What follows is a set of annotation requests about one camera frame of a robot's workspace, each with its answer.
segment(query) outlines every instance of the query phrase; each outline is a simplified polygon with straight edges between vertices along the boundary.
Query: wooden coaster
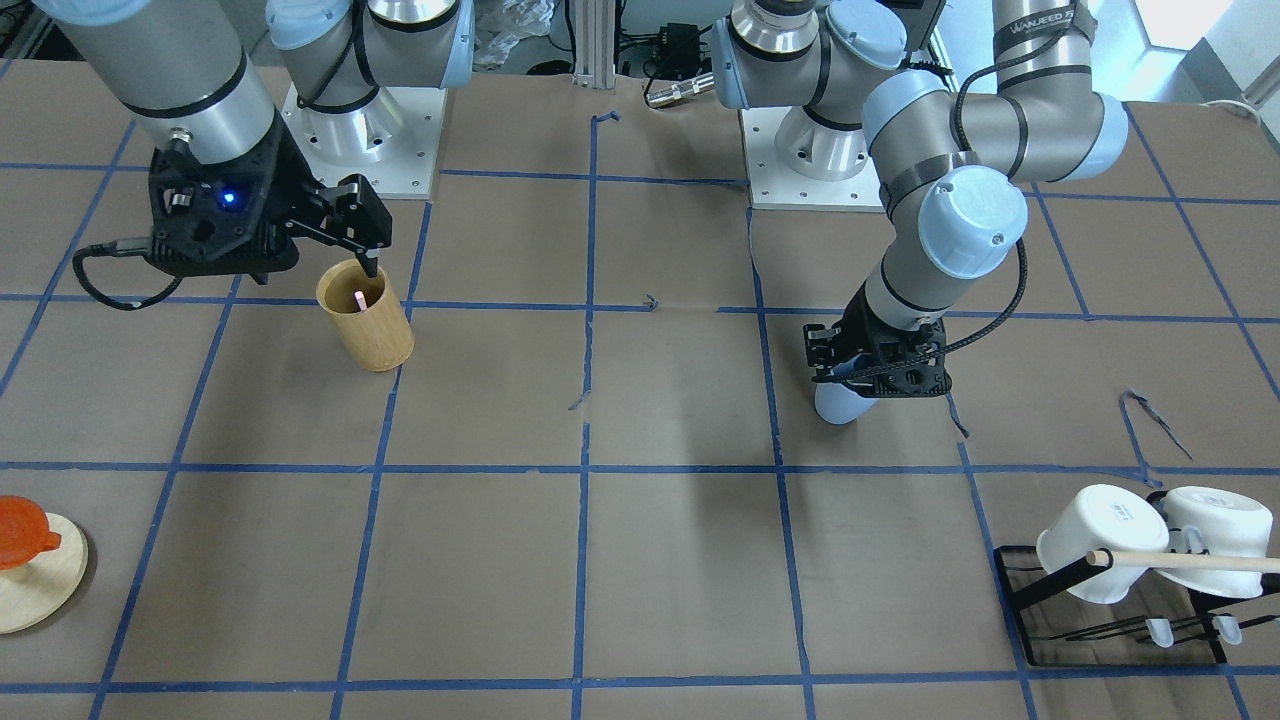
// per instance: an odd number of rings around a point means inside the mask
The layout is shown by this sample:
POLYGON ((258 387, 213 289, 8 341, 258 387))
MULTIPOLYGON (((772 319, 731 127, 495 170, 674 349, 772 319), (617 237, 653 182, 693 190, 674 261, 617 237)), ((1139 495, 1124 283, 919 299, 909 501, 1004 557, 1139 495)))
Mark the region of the wooden coaster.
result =
POLYGON ((84 533, 61 515, 46 515, 49 529, 63 536, 63 544, 0 571, 0 634, 24 630, 52 615, 76 592, 88 568, 84 533))

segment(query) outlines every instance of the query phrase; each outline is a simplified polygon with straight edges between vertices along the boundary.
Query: white mounting plate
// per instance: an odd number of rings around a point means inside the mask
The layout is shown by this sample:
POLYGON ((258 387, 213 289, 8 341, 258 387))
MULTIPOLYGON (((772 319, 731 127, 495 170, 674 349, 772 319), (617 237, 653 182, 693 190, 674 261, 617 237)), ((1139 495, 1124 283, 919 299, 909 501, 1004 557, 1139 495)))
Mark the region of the white mounting plate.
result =
POLYGON ((773 136, 790 108, 742 110, 742 147, 746 177, 751 181, 751 206, 760 210, 831 210, 835 213, 882 213, 876 165, 840 182, 813 179, 792 170, 773 147, 773 136))
POLYGON ((316 179, 325 184, 337 184, 342 178, 360 173, 369 178, 384 200, 430 200, 431 181, 435 178, 435 160, 440 150, 440 131, 444 128, 444 101, 447 91, 435 87, 388 87, 392 97, 399 102, 408 127, 413 132, 410 151, 403 155, 385 158, 372 165, 332 165, 317 158, 298 124, 298 91, 292 85, 284 97, 284 124, 293 135, 302 155, 311 165, 316 179))

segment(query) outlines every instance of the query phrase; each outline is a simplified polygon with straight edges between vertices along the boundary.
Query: wooden cup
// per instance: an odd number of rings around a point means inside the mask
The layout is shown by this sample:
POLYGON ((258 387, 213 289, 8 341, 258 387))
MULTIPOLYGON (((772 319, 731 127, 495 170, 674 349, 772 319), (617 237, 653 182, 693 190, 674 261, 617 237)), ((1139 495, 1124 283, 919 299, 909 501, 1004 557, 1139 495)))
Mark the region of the wooden cup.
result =
POLYGON ((361 368, 384 373, 413 352, 413 331, 381 268, 369 278, 355 259, 338 263, 320 277, 316 300, 361 368), (367 310, 356 305, 357 290, 365 293, 367 310))

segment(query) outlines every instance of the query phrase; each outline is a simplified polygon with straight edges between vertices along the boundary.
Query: plastic bag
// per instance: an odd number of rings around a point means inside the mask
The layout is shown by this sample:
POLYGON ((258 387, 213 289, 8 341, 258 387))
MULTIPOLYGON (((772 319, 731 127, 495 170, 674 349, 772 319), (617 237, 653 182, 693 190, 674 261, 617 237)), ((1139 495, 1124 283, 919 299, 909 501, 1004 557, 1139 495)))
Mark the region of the plastic bag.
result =
POLYGON ((475 0, 477 70, 500 67, 526 37, 552 31, 556 0, 475 0))

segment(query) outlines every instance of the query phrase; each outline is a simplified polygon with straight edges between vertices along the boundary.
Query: orange object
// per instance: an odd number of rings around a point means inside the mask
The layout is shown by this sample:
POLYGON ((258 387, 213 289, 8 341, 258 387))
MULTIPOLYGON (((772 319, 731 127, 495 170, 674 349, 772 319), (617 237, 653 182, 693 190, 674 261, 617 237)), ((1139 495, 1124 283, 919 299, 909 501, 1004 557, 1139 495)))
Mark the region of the orange object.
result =
POLYGON ((61 544, 63 536, 50 532, 49 516, 38 505, 26 497, 0 495, 0 570, 26 565, 61 544))

